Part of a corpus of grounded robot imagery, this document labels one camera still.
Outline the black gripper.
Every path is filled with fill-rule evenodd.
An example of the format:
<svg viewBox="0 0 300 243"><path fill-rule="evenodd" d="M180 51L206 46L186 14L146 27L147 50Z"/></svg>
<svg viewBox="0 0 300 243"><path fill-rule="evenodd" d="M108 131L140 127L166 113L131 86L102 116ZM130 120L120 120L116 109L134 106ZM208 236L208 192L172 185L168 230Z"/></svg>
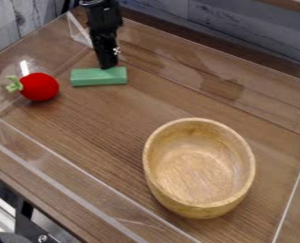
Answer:
<svg viewBox="0 0 300 243"><path fill-rule="evenodd" d="M108 69L118 64L119 46L115 36L96 34L115 33L123 25L120 6L116 0L80 0L79 5L87 13L88 36L102 69Z"/></svg>

